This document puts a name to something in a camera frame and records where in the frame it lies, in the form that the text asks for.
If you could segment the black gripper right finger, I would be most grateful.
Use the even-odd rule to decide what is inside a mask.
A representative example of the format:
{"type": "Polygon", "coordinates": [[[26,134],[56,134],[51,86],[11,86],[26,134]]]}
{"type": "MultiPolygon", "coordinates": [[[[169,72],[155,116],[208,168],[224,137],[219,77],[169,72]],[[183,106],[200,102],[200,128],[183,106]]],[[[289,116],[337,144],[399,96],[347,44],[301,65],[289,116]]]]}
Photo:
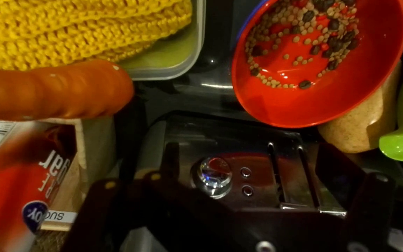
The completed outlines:
{"type": "Polygon", "coordinates": [[[396,182],[379,172],[364,172],[327,142],[317,147],[315,173],[344,207],[341,252],[386,252],[396,182]]]}

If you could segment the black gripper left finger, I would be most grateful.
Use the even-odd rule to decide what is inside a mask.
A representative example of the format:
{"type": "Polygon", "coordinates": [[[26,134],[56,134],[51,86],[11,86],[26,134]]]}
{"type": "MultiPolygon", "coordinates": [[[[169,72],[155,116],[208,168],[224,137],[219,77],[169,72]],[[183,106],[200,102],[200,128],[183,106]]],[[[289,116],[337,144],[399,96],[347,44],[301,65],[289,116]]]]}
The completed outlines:
{"type": "Polygon", "coordinates": [[[120,252],[123,240],[138,228],[148,229],[168,250],[179,247],[170,212],[154,184],[179,172],[179,144],[169,142],[158,170],[140,179],[95,182],[81,205],[60,252],[120,252]]]}

